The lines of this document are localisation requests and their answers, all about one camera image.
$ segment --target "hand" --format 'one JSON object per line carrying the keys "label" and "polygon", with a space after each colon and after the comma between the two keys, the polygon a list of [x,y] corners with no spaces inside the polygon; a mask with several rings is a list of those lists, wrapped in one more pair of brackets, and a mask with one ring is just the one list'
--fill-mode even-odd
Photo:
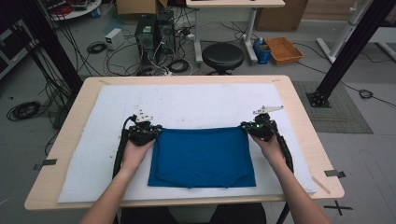
{"label": "hand", "polygon": [[122,158],[122,166],[121,169],[124,168],[126,170],[136,169],[140,163],[142,163],[143,159],[146,157],[146,153],[149,148],[154,144],[155,140],[148,142],[147,144],[139,147],[132,143],[130,140],[126,143],[126,147],[124,150],[123,158]]}
{"label": "hand", "polygon": [[280,145],[277,142],[276,136],[274,135],[268,142],[261,140],[260,138],[251,135],[251,138],[259,145],[262,149],[262,155],[270,162],[270,165],[274,167],[276,164],[286,164],[283,157]]}

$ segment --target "wrist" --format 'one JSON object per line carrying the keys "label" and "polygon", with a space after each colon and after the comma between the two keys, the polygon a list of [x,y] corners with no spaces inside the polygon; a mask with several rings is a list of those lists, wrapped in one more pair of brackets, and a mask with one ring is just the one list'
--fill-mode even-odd
{"label": "wrist", "polygon": [[285,160],[275,160],[275,161],[269,161],[269,162],[275,172],[280,171],[285,167],[286,168],[288,167]]}
{"label": "wrist", "polygon": [[120,168],[119,174],[127,178],[132,178],[138,168],[139,165],[136,164],[123,164]]}

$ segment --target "floor mat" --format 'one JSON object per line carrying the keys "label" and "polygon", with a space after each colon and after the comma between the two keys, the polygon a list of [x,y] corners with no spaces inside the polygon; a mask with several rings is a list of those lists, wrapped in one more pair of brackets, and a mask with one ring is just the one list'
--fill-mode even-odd
{"label": "floor mat", "polygon": [[335,87],[329,98],[331,108],[312,107],[306,97],[319,82],[293,81],[308,117],[318,133],[373,133],[342,84]]}

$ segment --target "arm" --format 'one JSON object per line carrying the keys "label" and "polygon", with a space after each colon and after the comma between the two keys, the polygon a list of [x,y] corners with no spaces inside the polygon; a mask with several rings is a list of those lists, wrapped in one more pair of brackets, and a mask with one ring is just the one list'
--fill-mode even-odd
{"label": "arm", "polygon": [[142,147],[137,147],[131,141],[128,141],[120,171],[80,223],[113,223],[125,191],[153,143],[154,141],[151,141]]}
{"label": "arm", "polygon": [[251,137],[260,146],[262,154],[273,168],[289,204],[294,223],[331,223],[286,165],[276,137],[273,136],[268,142],[255,136]]}

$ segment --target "computer tower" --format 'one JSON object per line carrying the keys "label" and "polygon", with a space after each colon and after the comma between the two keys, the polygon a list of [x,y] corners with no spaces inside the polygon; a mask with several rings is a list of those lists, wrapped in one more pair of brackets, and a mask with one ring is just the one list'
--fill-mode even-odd
{"label": "computer tower", "polygon": [[160,29],[162,50],[164,54],[176,52],[174,11],[162,11],[158,16],[158,27]]}
{"label": "computer tower", "polygon": [[143,65],[156,64],[161,56],[161,46],[159,46],[161,38],[157,16],[155,14],[143,14],[136,26],[134,36],[141,63]]}

